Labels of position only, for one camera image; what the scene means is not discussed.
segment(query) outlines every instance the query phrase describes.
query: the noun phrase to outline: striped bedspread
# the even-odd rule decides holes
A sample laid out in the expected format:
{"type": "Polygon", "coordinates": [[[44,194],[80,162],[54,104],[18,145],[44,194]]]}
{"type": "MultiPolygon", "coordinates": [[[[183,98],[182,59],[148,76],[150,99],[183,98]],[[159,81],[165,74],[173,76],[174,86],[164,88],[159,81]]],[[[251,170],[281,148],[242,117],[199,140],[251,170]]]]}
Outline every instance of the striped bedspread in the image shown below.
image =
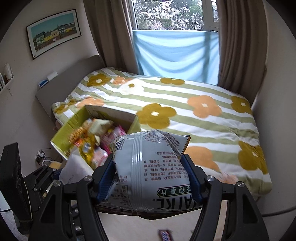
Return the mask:
{"type": "Polygon", "coordinates": [[[250,105],[238,94],[215,85],[134,75],[109,67],[84,77],[52,110],[63,125],[88,104],[136,114],[143,131],[189,134],[185,153],[207,175],[226,183],[243,181],[255,196],[271,190],[250,105]]]}

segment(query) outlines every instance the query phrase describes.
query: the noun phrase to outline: bed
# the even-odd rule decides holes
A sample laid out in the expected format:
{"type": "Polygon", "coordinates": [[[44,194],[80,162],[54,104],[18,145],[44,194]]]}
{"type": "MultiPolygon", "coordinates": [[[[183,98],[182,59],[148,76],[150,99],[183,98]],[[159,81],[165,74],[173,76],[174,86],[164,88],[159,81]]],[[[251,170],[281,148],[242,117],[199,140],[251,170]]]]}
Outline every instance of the bed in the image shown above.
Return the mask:
{"type": "Polygon", "coordinates": [[[272,184],[248,101],[221,87],[105,68],[98,55],[82,60],[36,94],[61,125],[86,104],[138,115],[141,129],[190,134],[185,153],[207,175],[246,183],[254,196],[272,184]]]}

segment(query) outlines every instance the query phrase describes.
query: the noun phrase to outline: picture frame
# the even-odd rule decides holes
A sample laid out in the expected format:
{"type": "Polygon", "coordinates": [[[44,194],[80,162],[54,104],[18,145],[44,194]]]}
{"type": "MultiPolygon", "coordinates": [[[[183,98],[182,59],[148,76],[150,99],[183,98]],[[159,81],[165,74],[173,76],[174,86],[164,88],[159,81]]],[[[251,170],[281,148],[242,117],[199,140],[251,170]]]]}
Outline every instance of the picture frame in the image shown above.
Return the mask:
{"type": "Polygon", "coordinates": [[[76,9],[60,12],[27,26],[33,59],[71,39],[81,36],[76,9]]]}

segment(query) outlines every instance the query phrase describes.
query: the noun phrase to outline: headboard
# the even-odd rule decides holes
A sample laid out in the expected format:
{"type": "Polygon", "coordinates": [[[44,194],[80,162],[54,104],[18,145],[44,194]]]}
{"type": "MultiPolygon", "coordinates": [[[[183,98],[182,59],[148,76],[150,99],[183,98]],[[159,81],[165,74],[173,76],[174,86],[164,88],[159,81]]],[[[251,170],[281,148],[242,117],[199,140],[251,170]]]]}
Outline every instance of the headboard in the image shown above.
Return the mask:
{"type": "Polygon", "coordinates": [[[64,101],[86,75],[104,67],[99,55],[83,59],[53,78],[35,96],[48,116],[55,121],[52,104],[64,101]]]}

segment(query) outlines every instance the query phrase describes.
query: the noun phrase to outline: tree foliage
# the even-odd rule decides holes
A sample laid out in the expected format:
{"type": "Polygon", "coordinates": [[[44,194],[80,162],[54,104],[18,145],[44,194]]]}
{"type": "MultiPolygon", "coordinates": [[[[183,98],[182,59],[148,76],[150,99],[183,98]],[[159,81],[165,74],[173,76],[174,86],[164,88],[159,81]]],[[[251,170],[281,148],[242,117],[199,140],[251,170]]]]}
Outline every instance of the tree foliage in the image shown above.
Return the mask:
{"type": "Polygon", "coordinates": [[[200,0],[134,0],[138,29],[203,30],[200,0]]]}

